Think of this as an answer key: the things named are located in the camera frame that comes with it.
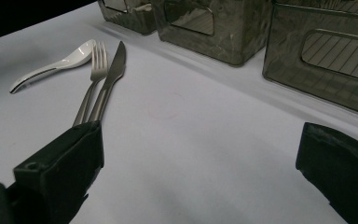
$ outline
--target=fork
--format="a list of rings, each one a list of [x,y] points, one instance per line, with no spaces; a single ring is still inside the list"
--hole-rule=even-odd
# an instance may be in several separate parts
[[[107,56],[103,42],[95,44],[92,48],[91,61],[91,76],[89,79],[91,79],[92,83],[89,85],[89,89],[84,96],[73,126],[86,121],[86,113],[89,110],[91,95],[97,84],[107,75]]]

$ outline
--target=metal knife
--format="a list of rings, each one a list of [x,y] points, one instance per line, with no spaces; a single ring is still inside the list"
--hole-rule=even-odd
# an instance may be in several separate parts
[[[110,65],[105,82],[101,87],[100,92],[98,93],[97,100],[95,101],[94,107],[92,108],[91,114],[89,115],[89,121],[102,119],[110,92],[112,91],[114,84],[121,77],[123,77],[124,69],[126,66],[126,56],[126,47],[124,46],[124,43],[120,41],[115,58]]]

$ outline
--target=spoon bowl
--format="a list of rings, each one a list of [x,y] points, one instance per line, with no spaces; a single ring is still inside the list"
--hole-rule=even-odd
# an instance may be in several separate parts
[[[91,39],[83,43],[80,47],[78,47],[75,51],[66,56],[64,59],[56,63],[52,63],[47,66],[36,69],[26,74],[25,76],[20,77],[11,85],[9,92],[14,94],[18,90],[24,88],[26,84],[30,83],[31,81],[36,81],[37,79],[57,72],[58,70],[78,67],[88,62],[91,58],[92,48],[95,46],[95,43],[96,41],[94,39]]]

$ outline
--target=spoon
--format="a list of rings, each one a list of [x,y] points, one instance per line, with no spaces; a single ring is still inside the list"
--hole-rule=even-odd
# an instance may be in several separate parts
[[[9,92],[12,94],[16,93],[18,90],[25,87],[24,84],[29,83],[30,80],[36,80],[37,77],[45,77],[47,74],[51,74],[62,69],[74,68],[86,63],[91,58],[91,51],[94,45],[95,40],[91,39],[78,47],[66,58],[26,74],[25,76],[17,79],[13,85],[11,85]]]

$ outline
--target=white tablecloth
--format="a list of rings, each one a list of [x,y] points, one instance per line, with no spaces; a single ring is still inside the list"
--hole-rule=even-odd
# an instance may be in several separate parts
[[[16,94],[9,87],[92,38],[110,60],[122,40],[127,67],[103,117],[105,166],[72,223],[345,223],[296,169],[296,154],[305,122],[358,140],[358,114],[265,80],[264,49],[230,67],[107,22],[97,3],[0,38],[5,186],[72,126],[90,63]]]

